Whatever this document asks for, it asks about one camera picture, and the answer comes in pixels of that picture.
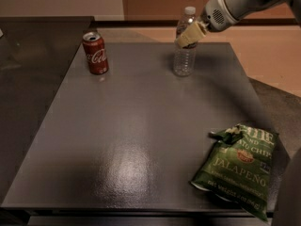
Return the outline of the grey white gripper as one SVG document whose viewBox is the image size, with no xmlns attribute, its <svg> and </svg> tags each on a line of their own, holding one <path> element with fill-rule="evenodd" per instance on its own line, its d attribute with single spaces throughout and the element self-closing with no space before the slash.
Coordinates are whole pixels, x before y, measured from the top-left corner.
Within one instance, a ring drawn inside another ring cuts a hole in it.
<svg viewBox="0 0 301 226">
<path fill-rule="evenodd" d="M 209 0 L 200 14 L 201 21 L 194 21 L 175 39 L 184 48 L 206 37 L 210 32 L 222 32 L 238 23 L 230 13 L 226 0 Z"/>
</svg>

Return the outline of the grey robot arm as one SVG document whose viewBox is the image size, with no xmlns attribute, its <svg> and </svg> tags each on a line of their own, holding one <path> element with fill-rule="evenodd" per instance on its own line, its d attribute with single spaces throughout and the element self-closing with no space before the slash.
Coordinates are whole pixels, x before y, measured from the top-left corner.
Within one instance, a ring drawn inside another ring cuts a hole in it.
<svg viewBox="0 0 301 226">
<path fill-rule="evenodd" d="M 202 40 L 208 32 L 221 32 L 247 15 L 285 3 L 301 24 L 301 0 L 209 0 L 200 15 L 176 39 L 179 47 Z"/>
</svg>

